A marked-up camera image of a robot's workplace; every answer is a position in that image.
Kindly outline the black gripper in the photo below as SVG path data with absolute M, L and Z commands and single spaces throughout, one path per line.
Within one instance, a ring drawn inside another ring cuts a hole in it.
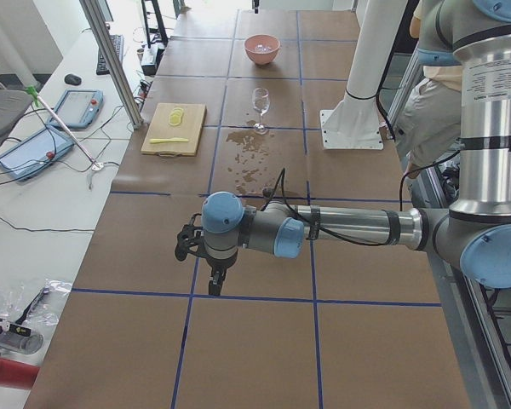
M 195 221 L 201 214 L 193 214 L 190 221 L 185 224 L 176 236 L 175 258 L 179 262 L 186 260 L 187 255 L 203 258 L 213 269 L 208 283 L 208 293 L 219 296 L 227 277 L 230 262 L 212 257 L 205 248 L 203 227 L 196 226 Z

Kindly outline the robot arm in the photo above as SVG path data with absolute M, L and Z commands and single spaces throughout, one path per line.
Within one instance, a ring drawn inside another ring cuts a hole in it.
M 303 243 L 339 239 L 429 251 L 478 283 L 511 287 L 511 1 L 426 1 L 419 60 L 461 64 L 459 195 L 445 210 L 363 210 L 290 205 L 261 210 L 229 192 L 211 194 L 177 236 L 175 257 L 211 268 L 209 292 L 221 293 L 238 249 L 294 258 Z

